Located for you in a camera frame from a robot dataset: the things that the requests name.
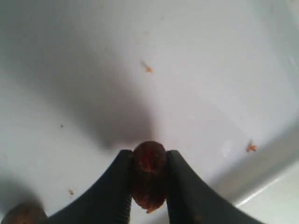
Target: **white surface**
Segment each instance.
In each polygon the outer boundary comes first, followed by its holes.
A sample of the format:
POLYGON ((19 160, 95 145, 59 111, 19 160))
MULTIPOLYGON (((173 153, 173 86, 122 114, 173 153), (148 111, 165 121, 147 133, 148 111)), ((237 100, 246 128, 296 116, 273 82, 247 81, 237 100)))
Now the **white surface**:
MULTIPOLYGON (((295 160, 293 146, 283 158, 269 147, 299 112, 298 30, 284 1, 0 4, 3 212, 34 192, 53 214, 148 139, 178 149, 233 202, 295 160)), ((133 204, 132 224, 165 222, 165 206, 146 215, 133 204)))

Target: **white basin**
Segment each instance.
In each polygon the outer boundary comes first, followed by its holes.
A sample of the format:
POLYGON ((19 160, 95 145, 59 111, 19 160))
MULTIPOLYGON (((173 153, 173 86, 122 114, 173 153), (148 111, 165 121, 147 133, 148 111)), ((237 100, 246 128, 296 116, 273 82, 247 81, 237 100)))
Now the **white basin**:
MULTIPOLYGON (((299 1, 10 0, 0 15, 0 218, 30 196, 50 216, 157 140, 245 212, 295 223, 299 1)), ((168 223, 166 205, 132 202, 140 223, 168 223)))

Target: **plastic tool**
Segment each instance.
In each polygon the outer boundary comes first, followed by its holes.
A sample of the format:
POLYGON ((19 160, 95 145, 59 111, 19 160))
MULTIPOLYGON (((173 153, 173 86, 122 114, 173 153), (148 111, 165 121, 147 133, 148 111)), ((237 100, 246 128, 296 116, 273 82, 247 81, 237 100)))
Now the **plastic tool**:
MULTIPOLYGON (((132 159, 132 151, 121 150, 88 191, 46 223, 128 224, 132 159)), ((261 224, 214 192, 178 151, 167 152, 167 173, 166 201, 171 224, 261 224)))

